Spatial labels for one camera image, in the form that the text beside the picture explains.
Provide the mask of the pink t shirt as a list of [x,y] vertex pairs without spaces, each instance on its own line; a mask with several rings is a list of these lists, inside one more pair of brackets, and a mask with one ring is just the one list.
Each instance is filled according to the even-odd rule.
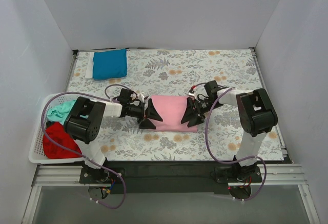
[[152,95],[151,100],[163,121],[150,119],[156,131],[161,132],[197,132],[197,127],[188,127],[181,120],[187,107],[186,96]]

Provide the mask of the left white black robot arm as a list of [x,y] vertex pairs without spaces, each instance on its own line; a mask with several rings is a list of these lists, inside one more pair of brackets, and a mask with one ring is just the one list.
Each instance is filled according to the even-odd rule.
[[64,122],[64,130],[75,140],[85,159],[87,174],[98,183],[110,177],[109,170],[103,165],[107,162],[101,145],[95,141],[104,117],[137,119],[140,129],[156,129],[152,120],[162,122],[152,100],[146,95],[138,98],[132,90],[121,89],[120,95],[113,101],[95,101],[78,97]]

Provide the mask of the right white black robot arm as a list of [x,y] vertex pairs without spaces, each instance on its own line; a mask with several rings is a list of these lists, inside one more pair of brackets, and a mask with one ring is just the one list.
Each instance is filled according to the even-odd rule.
[[209,123],[214,109],[223,105],[237,107],[243,136],[240,148],[232,161],[214,159],[222,166],[215,170],[218,181],[250,181],[259,173],[257,162],[261,144],[266,135],[277,125],[278,117],[267,91],[263,88],[253,91],[224,87],[212,80],[203,84],[206,91],[204,99],[195,94],[192,86],[188,92],[187,106],[181,124],[188,127]]

